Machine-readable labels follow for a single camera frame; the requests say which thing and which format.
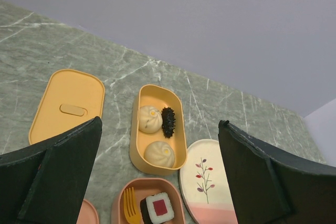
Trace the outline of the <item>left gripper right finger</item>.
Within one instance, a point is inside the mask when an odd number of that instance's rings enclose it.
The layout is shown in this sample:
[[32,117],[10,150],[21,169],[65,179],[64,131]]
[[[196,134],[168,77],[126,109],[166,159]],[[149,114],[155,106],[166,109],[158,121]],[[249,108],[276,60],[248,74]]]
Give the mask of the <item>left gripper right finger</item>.
[[335,167],[286,152],[229,121],[218,129],[238,223],[335,223]]

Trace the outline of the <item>pink lunch box lid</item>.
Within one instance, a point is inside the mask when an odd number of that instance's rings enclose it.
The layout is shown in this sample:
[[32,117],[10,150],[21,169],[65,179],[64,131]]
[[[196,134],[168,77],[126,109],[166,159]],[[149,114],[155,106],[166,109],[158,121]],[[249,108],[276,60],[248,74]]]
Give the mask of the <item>pink lunch box lid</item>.
[[99,224],[99,216],[95,207],[86,199],[82,202],[76,224]]

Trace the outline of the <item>black sea cucumber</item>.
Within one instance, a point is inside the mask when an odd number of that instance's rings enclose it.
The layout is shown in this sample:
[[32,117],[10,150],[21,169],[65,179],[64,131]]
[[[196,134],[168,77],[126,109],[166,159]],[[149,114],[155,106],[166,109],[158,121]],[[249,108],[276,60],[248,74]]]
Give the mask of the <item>black sea cucumber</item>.
[[175,113],[171,107],[163,108],[161,111],[162,131],[166,138],[170,138],[174,134],[175,129]]

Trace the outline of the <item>pink lunch box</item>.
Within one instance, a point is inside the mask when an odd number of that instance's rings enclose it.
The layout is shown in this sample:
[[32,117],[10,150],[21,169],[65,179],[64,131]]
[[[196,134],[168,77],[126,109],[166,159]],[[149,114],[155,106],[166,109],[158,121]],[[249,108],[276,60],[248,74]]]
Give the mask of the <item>pink lunch box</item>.
[[134,188],[137,207],[140,208],[140,201],[147,196],[166,192],[172,203],[175,217],[167,223],[182,224],[185,222],[182,199],[179,191],[168,180],[163,178],[136,178],[129,181],[115,198],[111,210],[111,223],[128,223],[124,214],[123,192],[127,188]]

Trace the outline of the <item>red sushi roll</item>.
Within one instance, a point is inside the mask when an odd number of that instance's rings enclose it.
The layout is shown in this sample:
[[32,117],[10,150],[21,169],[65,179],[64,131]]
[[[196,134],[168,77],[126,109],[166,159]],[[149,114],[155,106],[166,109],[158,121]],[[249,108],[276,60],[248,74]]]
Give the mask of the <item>red sushi roll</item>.
[[166,192],[148,196],[140,201],[144,224],[160,224],[171,221],[175,214]]

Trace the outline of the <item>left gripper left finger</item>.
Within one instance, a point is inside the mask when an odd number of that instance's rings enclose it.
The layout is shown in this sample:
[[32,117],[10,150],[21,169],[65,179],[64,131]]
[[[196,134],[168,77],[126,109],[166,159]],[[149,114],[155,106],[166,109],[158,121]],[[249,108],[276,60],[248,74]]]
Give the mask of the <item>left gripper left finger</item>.
[[95,118],[1,155],[1,223],[76,223],[102,135]]

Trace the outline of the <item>orange lunch box lid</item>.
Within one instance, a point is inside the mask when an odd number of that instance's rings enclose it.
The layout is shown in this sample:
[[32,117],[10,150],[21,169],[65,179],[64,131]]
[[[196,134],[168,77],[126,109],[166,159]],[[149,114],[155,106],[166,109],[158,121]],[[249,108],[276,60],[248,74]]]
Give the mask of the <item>orange lunch box lid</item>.
[[102,117],[105,87],[97,77],[73,69],[54,72],[29,130],[30,145]]

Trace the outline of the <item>orange lunch box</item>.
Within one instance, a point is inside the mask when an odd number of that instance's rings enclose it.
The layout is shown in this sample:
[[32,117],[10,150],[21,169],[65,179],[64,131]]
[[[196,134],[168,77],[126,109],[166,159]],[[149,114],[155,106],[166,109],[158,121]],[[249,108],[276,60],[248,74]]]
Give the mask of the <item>orange lunch box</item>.
[[[175,113],[175,129],[172,137],[166,138],[162,129],[146,134],[139,130],[140,107],[150,105],[162,111],[171,108]],[[145,149],[155,141],[163,141],[170,145],[175,154],[175,162],[171,168],[157,166],[144,158]],[[163,87],[146,84],[139,90],[134,99],[130,135],[130,158],[133,165],[141,172],[166,176],[182,168],[187,160],[187,145],[184,131],[182,103],[178,96]]]

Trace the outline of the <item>orange plastic fork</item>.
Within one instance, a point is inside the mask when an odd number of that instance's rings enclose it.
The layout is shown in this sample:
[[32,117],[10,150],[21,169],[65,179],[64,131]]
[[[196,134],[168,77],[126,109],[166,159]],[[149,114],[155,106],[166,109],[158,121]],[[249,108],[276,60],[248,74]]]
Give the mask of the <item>orange plastic fork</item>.
[[123,209],[128,223],[141,224],[142,216],[137,205],[135,191],[133,187],[127,187],[123,191]]

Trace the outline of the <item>steamed bun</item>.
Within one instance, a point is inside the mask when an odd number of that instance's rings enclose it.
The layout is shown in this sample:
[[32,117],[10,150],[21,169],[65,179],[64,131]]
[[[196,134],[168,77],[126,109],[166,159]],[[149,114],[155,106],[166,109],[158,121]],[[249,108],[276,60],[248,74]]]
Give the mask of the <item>steamed bun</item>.
[[162,126],[163,120],[161,112],[149,105],[140,107],[139,110],[139,130],[146,134],[157,132]]
[[145,149],[144,159],[155,166],[172,168],[175,163],[175,152],[168,143],[155,141]]

